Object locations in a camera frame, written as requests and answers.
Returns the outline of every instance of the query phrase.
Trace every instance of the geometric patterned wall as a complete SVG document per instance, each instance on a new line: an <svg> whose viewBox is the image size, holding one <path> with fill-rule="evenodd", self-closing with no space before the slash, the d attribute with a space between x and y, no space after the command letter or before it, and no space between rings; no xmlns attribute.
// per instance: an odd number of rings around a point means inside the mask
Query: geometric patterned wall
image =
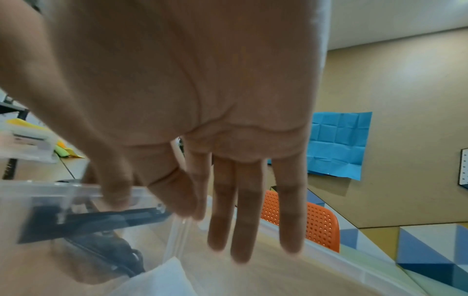
<svg viewBox="0 0 468 296"><path fill-rule="evenodd" d="M310 190L307 201L336 215L343 255L355 250L379 269L401 268L432 296L468 296L468 222L357 229Z"/></svg>

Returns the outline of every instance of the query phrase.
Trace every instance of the green object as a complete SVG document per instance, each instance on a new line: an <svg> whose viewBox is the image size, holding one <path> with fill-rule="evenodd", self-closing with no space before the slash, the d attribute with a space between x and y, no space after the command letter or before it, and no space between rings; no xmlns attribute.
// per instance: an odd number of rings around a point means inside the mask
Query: green object
<svg viewBox="0 0 468 296"><path fill-rule="evenodd" d="M55 153L57 153L57 155L59 157L69 157L70 156L70 153L68 153L68 151L66 151L65 149L63 149L62 147L60 147L58 145L55 145L54 151L55 151Z"/></svg>

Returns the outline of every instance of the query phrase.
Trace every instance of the white pegboard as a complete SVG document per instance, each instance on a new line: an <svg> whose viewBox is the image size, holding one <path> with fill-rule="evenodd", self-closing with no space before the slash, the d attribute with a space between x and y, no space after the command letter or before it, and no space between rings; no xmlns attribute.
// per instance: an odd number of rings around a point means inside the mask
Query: white pegboard
<svg viewBox="0 0 468 296"><path fill-rule="evenodd" d="M460 160L460 179L458 184L468 188L468 148L462 150Z"/></svg>

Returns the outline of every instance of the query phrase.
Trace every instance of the orange plastic chair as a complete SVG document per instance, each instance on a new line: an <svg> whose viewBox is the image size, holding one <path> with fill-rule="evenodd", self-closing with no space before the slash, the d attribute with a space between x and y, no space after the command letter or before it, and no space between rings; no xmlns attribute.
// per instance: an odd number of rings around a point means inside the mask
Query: orange plastic chair
<svg viewBox="0 0 468 296"><path fill-rule="evenodd" d="M267 190L263 203L262 219L279 226L277 192ZM339 253L340 227L338 219L329 209L308 202L306 238Z"/></svg>

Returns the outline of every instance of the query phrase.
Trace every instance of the yellow triangle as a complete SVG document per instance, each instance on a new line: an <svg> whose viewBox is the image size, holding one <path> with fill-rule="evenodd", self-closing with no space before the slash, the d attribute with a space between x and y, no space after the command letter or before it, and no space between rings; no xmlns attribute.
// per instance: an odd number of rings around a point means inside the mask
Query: yellow triangle
<svg viewBox="0 0 468 296"><path fill-rule="evenodd" d="M384 251L385 254L393 260L396 260L400 227L380 227L359 230L376 244L377 247Z"/></svg>

